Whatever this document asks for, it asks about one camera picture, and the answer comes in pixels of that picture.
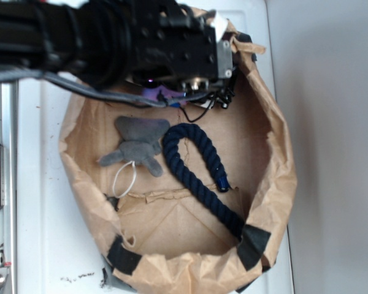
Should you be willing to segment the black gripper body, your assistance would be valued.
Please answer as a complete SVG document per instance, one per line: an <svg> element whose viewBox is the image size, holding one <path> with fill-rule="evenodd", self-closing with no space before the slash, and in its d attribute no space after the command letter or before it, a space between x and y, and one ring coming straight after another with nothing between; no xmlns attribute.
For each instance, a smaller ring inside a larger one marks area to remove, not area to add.
<svg viewBox="0 0 368 294"><path fill-rule="evenodd" d="M216 10L176 1L123 1L122 8L131 37L124 80L145 88L207 91L232 77L229 22Z"/></svg>

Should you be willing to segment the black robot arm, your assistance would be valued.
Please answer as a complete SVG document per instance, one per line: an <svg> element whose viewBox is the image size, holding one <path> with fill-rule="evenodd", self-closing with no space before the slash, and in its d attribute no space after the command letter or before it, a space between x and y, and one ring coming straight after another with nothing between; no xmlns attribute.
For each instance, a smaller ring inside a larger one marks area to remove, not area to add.
<svg viewBox="0 0 368 294"><path fill-rule="evenodd" d="M96 89L208 88L231 77L231 46L175 1L0 1L0 66L69 72Z"/></svg>

